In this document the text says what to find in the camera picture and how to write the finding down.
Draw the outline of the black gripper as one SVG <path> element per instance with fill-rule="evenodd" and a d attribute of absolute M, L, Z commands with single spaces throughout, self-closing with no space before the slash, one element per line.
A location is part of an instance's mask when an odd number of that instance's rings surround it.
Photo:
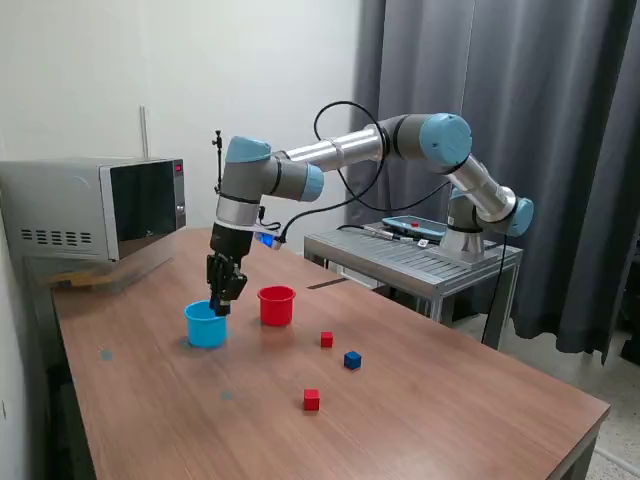
<path fill-rule="evenodd" d="M 249 254 L 252 232 L 214 223 L 210 238 L 212 254 L 207 255 L 206 276 L 210 289 L 209 308 L 216 316 L 226 316 L 231 303 L 242 293 L 247 277 L 240 271 Z"/>

